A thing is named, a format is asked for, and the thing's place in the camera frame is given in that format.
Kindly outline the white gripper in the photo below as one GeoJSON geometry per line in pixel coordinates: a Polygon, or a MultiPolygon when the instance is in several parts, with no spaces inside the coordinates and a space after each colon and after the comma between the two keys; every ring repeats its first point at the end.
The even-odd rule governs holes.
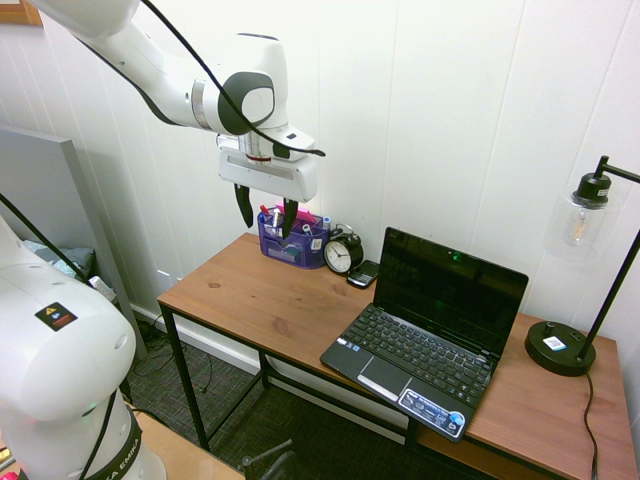
{"type": "Polygon", "coordinates": [[[219,176],[235,184],[236,203],[246,227],[252,227],[249,188],[278,195],[284,198],[281,229],[282,238],[287,239],[297,218],[297,201],[308,202],[317,194],[318,161],[310,155],[293,162],[275,157],[269,162],[253,161],[239,150],[236,137],[226,135],[218,136],[217,147],[219,176]]]}

